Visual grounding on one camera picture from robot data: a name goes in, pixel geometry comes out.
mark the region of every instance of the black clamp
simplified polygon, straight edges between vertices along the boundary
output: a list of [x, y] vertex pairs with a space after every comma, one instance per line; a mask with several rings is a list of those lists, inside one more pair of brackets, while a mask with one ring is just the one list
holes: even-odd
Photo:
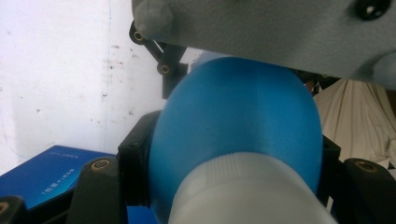
[[123, 197], [128, 205], [149, 207], [149, 149], [160, 111], [143, 116], [119, 146]]
[[144, 45], [158, 62], [157, 71], [163, 76], [163, 99], [167, 99], [177, 83], [187, 75], [189, 65], [180, 62], [187, 48], [146, 39], [136, 30], [134, 22], [129, 37], [137, 45]]

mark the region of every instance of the black bracket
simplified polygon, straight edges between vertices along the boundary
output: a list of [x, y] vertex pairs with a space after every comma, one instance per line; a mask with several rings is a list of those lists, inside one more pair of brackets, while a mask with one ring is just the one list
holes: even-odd
[[146, 39], [136, 30], [134, 22], [129, 37], [137, 45], [144, 45], [158, 62], [157, 71], [163, 76], [163, 99], [167, 99], [177, 83], [187, 75], [189, 65], [180, 62], [187, 48]]
[[396, 223], [396, 181], [372, 161], [344, 161], [332, 213], [340, 223]]
[[66, 223], [127, 223], [126, 203], [121, 193], [119, 161], [101, 157], [81, 170]]
[[26, 206], [22, 198], [7, 196], [0, 198], [0, 223], [29, 223]]
[[149, 149], [161, 111], [143, 116], [119, 146], [123, 197], [128, 205], [149, 207]]

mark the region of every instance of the metal bolt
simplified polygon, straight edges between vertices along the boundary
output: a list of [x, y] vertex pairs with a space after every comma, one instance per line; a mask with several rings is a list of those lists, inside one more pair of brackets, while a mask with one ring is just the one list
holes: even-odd
[[6, 202], [2, 202], [0, 203], [0, 215], [4, 212], [7, 211], [7, 209], [9, 208], [9, 204]]
[[142, 41], [143, 40], [143, 36], [139, 33], [139, 32], [134, 32], [134, 38], [137, 40], [137, 41]]
[[93, 170], [100, 170], [103, 169], [105, 167], [107, 167], [110, 164], [109, 160], [99, 160], [99, 161], [95, 161], [92, 165], [91, 165], [91, 169]]
[[380, 18], [390, 7], [390, 0], [358, 0], [355, 6], [359, 18], [373, 21]]
[[356, 161], [355, 165], [361, 168], [361, 170], [368, 173], [375, 173], [378, 171], [378, 169], [375, 166], [365, 161]]

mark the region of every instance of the white plastic cap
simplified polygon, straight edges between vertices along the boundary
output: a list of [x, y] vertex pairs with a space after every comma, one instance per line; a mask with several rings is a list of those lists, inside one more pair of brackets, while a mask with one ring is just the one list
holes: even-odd
[[169, 223], [336, 223], [288, 165], [259, 153], [201, 164], [177, 190]]

